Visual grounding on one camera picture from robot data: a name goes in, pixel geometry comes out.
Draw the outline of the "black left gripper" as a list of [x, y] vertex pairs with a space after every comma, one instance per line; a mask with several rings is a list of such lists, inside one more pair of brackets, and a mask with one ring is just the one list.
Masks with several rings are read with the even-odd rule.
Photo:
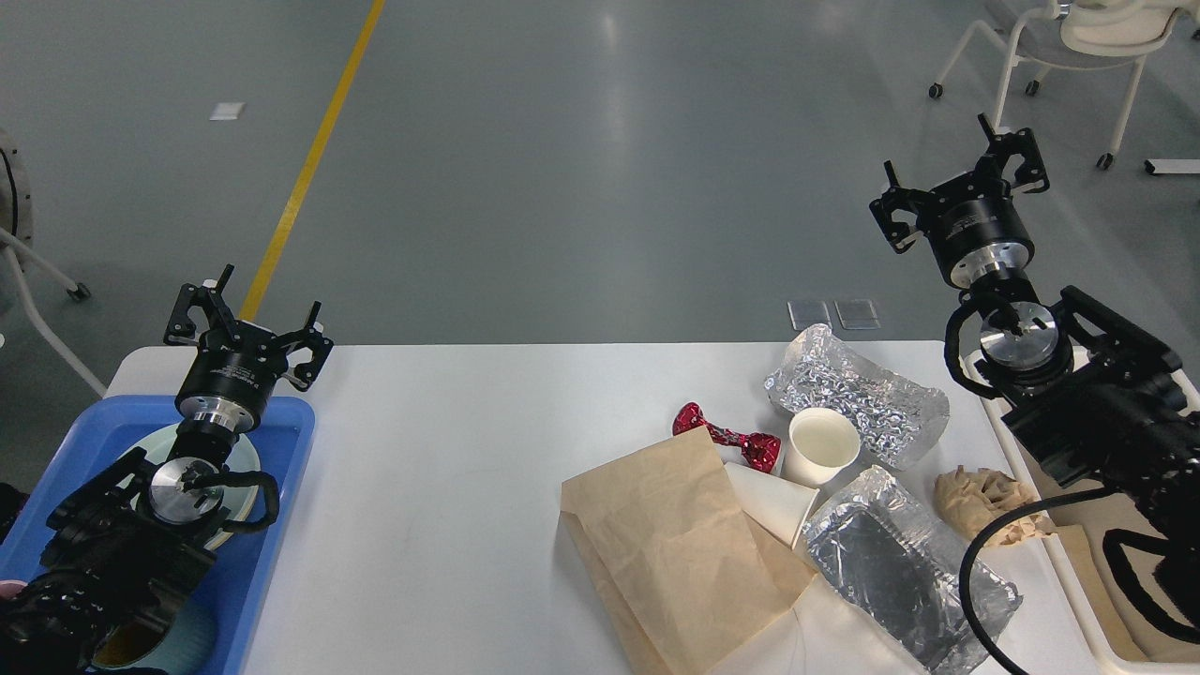
[[[301, 328], [277, 338], [262, 325], [238, 324], [222, 295], [233, 271], [234, 264], [227, 264], [217, 280], [185, 283], [180, 288], [163, 344], [198, 350], [175, 399], [184, 418], [246, 434], [262, 423], [277, 380], [286, 380], [295, 390], [308, 392], [334, 351], [334, 341], [323, 334], [317, 321], [322, 301], [313, 301]], [[198, 333], [191, 317], [194, 307], [208, 321], [205, 331]], [[275, 339], [274, 350], [270, 344]], [[306, 352], [307, 360], [293, 364], [289, 358], [296, 352]]]

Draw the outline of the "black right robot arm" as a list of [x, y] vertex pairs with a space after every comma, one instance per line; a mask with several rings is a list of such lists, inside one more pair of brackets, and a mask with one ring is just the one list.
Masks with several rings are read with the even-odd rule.
[[1058, 486], [1086, 478], [1099, 486], [1022, 504], [973, 534], [956, 571], [968, 628], [1000, 667], [1020, 673], [976, 614], [968, 572], [979, 551], [1018, 518], [1124, 494], [1154, 534], [1106, 531], [1114, 580], [1156, 629], [1196, 643], [1199, 431], [1174, 380], [1181, 359], [1074, 286], [1042, 303], [1025, 273], [1036, 247], [1014, 208], [1016, 192], [1049, 189], [1034, 133], [997, 132], [985, 117], [979, 124], [986, 151], [972, 171], [912, 189], [886, 161], [888, 187], [869, 208], [894, 251], [924, 235], [960, 292], [944, 338], [952, 380], [978, 398], [1002, 398], [1006, 426]]

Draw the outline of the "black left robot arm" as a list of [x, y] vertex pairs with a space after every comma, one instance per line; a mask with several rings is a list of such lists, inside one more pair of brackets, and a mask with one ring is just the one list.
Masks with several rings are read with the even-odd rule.
[[184, 649], [188, 599], [214, 568], [218, 534], [256, 534], [278, 521], [281, 486], [229, 458], [256, 430], [280, 381], [305, 392], [334, 351], [314, 303], [299, 329], [278, 334], [236, 319], [221, 277], [184, 285], [167, 345], [194, 347], [175, 398], [181, 420], [164, 458], [128, 449], [46, 516], [41, 573], [2, 602], [5, 674], [102, 669], [113, 643], [155, 637]]

